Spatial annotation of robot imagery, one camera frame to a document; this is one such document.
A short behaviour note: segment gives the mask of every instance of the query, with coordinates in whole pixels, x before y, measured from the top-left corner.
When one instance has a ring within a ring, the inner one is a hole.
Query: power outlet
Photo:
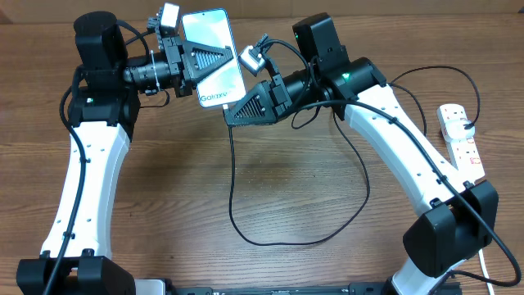
[[[454,103],[440,106],[436,114],[439,118],[440,130],[445,137],[448,134],[446,123],[453,120],[468,121],[464,107]],[[472,184],[486,175],[473,137],[454,141],[446,140],[446,146],[451,164],[457,168],[459,173],[464,174]]]

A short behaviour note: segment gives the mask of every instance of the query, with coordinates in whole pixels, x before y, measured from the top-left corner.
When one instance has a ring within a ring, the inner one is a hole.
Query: wooden table
[[[264,32],[293,41],[299,19],[232,20],[237,48]],[[482,93],[477,145],[500,195],[496,231],[524,264],[524,17],[360,16],[336,18],[351,59],[369,57],[389,78],[425,65],[457,66]],[[139,30],[144,22],[133,23]],[[80,63],[71,24],[0,26],[0,293],[19,294],[19,259],[36,257],[51,228],[66,175],[69,137],[58,116],[61,95]],[[154,39],[148,39],[151,48]],[[142,54],[139,43],[130,55]],[[300,69],[288,51],[271,51],[283,74]],[[244,73],[247,88],[258,79]],[[419,96],[429,140],[447,156],[436,108],[466,107],[475,97],[458,73],[428,70],[399,81]],[[420,124],[410,97],[402,107]],[[143,98],[142,104],[163,98]],[[306,120],[304,114],[299,120]],[[364,200],[362,170],[323,110],[307,128],[291,121],[235,129],[237,187],[234,215],[259,242],[305,242],[345,222]],[[240,288],[344,285],[383,281],[404,263],[402,235],[416,216],[405,193],[356,132],[372,194],[352,225],[315,247],[255,247],[228,219],[230,153],[221,111],[203,110],[195,96],[141,110],[116,192],[114,261],[137,278],[171,278],[176,286]],[[486,249],[490,275],[510,280],[502,252]],[[480,273],[478,259],[461,269]],[[466,294],[486,286],[460,278]],[[497,288],[498,294],[524,288]]]

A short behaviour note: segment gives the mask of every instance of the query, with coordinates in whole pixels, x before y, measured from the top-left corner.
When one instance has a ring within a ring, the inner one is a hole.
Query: white power strip
[[[457,168],[458,172],[464,174],[465,178],[474,184],[477,180],[486,175],[482,167],[481,157],[478,154],[477,145],[473,135],[475,130],[464,131],[463,123],[469,123],[466,117],[466,110],[458,104],[445,104],[439,107],[436,114],[440,122],[440,130],[445,139],[448,148],[451,164]],[[482,249],[478,252],[481,261],[482,274],[489,278],[486,263],[484,262],[484,252]],[[493,286],[486,284],[490,295],[495,295]]]

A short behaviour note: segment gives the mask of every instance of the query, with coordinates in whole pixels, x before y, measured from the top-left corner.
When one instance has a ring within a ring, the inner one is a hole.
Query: phone
[[[203,107],[237,102],[246,95],[228,13],[222,9],[194,12],[182,16],[187,41],[218,48],[229,46],[233,59],[203,79],[197,86],[198,100]]]

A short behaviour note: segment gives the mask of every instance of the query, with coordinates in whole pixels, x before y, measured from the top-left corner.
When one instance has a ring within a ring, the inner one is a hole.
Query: white arm segment
[[[88,163],[84,192],[76,216],[73,234],[65,257],[78,257],[90,248],[95,256],[111,259],[111,214],[115,201],[116,182],[124,157],[129,150],[129,137],[121,125],[107,126],[106,122],[84,122],[75,128],[80,137]],[[69,168],[65,177],[60,206],[51,232],[42,245],[56,257],[62,244],[79,185],[80,155],[76,142],[71,138]]]
[[[389,85],[383,88],[376,85],[359,93],[359,102],[376,107],[398,118],[399,122],[406,126],[422,144],[440,171],[448,177],[451,185],[459,192],[465,189],[463,183],[467,179],[427,141],[402,110]],[[346,107],[346,120],[351,128],[368,140],[399,180],[417,216],[431,210],[431,201],[435,198],[445,202],[453,197],[453,194],[443,184],[437,182],[437,176],[427,164],[426,159],[398,126],[390,124],[388,119],[372,111],[353,105]],[[408,259],[393,276],[392,283],[401,295],[422,295],[428,294],[439,281],[440,278],[435,279],[423,274]]]

